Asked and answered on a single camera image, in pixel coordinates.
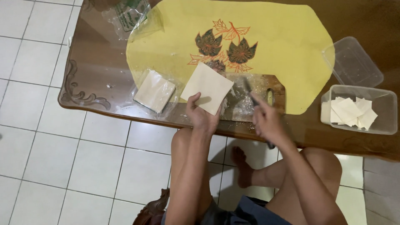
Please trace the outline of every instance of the bare foot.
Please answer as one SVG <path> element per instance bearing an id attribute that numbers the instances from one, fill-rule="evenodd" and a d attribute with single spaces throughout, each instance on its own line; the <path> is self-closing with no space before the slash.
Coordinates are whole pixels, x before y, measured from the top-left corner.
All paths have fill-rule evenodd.
<path id="1" fill-rule="evenodd" d="M 233 147 L 230 158 L 232 162 L 236 164 L 239 170 L 238 185 L 241 188 L 247 188 L 251 186 L 251 177 L 254 169 L 246 163 L 246 155 L 239 147 Z"/>

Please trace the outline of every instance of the clear plastic container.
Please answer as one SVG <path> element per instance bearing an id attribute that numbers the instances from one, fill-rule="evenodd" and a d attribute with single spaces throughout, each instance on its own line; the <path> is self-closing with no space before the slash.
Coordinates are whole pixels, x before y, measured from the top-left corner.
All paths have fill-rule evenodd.
<path id="1" fill-rule="evenodd" d="M 375 87 L 383 81 L 382 72 L 354 37 L 337 41 L 324 49 L 322 55 L 340 84 Z"/>
<path id="2" fill-rule="evenodd" d="M 353 101 L 356 101 L 356 97 L 358 97 L 372 101 L 372 109 L 378 117 L 368 131 L 365 129 L 358 130 L 357 126 L 350 127 L 330 122 L 330 104 L 331 100 L 334 100 L 336 97 L 351 98 Z M 321 102 L 328 102 L 329 105 L 329 110 L 321 113 L 321 122 L 329 124 L 332 127 L 382 135 L 392 135 L 397 132 L 397 95 L 392 91 L 336 84 L 322 96 Z"/>

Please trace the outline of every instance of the knee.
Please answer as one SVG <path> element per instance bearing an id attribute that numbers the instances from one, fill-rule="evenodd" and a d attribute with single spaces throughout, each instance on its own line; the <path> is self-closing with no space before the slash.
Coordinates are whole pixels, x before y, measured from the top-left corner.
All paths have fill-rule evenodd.
<path id="1" fill-rule="evenodd" d="M 179 151 L 187 149 L 186 145 L 189 145 L 190 137 L 192 135 L 192 129 L 182 128 L 178 130 L 171 142 L 171 151 Z"/>
<path id="2" fill-rule="evenodd" d="M 300 153 L 322 180 L 340 182 L 342 166 L 333 153 L 318 148 L 305 148 Z"/>

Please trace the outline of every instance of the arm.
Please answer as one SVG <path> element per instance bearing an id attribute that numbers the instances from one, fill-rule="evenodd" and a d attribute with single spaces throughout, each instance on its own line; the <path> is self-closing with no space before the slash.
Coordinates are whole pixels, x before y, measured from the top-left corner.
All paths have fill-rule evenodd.
<path id="1" fill-rule="evenodd" d="M 255 107 L 253 117 L 256 133 L 272 141 L 282 152 L 307 223 L 309 225 L 347 224 L 333 196 L 283 130 L 279 113 L 259 96 L 253 93 L 252 96 L 260 104 Z"/>
<path id="2" fill-rule="evenodd" d="M 200 188 L 206 166 L 211 137 L 219 122 L 220 111 L 215 116 L 194 103 L 200 93 L 188 99 L 186 113 L 193 123 L 188 155 L 174 186 L 166 214 L 166 225 L 194 224 L 200 200 Z"/>

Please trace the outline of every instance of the left hand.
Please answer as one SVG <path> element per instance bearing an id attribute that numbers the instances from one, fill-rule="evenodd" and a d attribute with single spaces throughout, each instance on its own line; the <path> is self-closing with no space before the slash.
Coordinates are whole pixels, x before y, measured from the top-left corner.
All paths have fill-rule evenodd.
<path id="1" fill-rule="evenodd" d="M 217 130 L 218 123 L 220 121 L 220 114 L 222 104 L 218 109 L 218 112 L 213 116 L 209 112 L 204 109 L 198 107 L 194 103 L 199 100 L 201 93 L 190 96 L 188 99 L 188 103 L 186 104 L 186 114 L 190 118 L 193 129 L 198 129 L 206 132 L 209 135 L 213 135 Z"/>

